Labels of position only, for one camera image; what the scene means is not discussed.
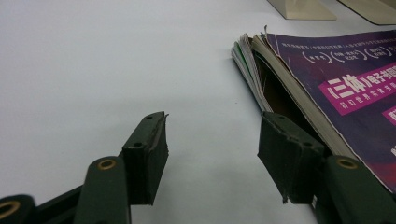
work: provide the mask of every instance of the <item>purple magazine cover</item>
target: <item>purple magazine cover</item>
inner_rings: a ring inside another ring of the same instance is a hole
[[[396,193],[396,30],[266,36],[353,152]]]

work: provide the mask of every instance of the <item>white table surface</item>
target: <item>white table surface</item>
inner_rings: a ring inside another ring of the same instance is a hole
[[[0,1],[0,198],[42,204],[118,155],[165,111],[170,156],[133,223],[316,223],[282,204],[257,157],[260,110],[231,58],[244,32],[347,35],[376,26],[335,0],[337,21],[287,21],[265,0]]]

